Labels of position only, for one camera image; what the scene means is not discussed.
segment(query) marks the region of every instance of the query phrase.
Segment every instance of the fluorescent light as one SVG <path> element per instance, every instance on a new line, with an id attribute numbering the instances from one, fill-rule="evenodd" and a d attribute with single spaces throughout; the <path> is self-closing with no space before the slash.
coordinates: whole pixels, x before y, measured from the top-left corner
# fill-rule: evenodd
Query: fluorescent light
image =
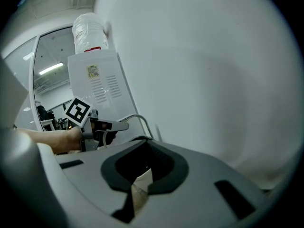
<path id="1" fill-rule="evenodd" d="M 45 74 L 46 72 L 51 71 L 51 70 L 55 69 L 56 67 L 60 67 L 60 66 L 63 66 L 63 63 L 58 63 L 58 64 L 56 64 L 56 65 L 54 65 L 54 66 L 50 66 L 50 67 L 48 67 L 47 69 L 44 69 L 43 71 L 41 71 L 39 74 L 40 74 L 40 75 L 43 75 L 43 74 Z"/>
<path id="2" fill-rule="evenodd" d="M 30 52 L 29 54 L 27 54 L 26 56 L 23 57 L 23 60 L 24 61 L 29 60 L 32 57 L 32 55 L 33 55 L 33 52 Z"/>

